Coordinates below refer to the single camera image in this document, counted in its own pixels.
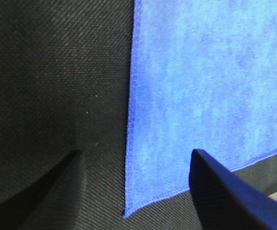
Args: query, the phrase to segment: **blue towel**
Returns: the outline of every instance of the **blue towel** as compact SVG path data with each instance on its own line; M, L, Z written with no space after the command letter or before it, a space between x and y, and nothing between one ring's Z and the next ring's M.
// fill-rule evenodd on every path
M187 191L195 148L277 154L277 0L135 1L125 217Z

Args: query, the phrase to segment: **blue microfiber cloth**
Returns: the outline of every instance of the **blue microfiber cloth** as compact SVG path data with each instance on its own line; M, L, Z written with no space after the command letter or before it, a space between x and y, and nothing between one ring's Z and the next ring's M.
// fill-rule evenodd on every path
M195 148L277 154L277 0L135 1L125 217L187 191Z

